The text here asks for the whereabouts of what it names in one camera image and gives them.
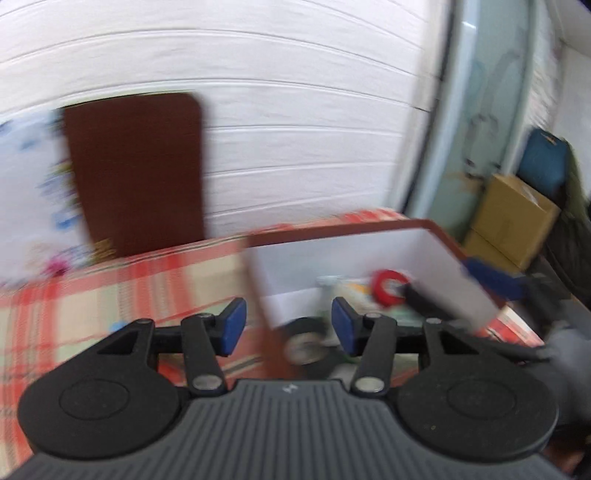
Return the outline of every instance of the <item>white cardboard box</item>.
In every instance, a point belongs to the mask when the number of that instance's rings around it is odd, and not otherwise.
[[[503,305],[463,268],[465,255],[430,220],[392,220],[251,235],[247,262],[268,326],[318,315],[322,275],[369,277],[375,270],[404,271],[438,304],[469,321],[490,322]]]

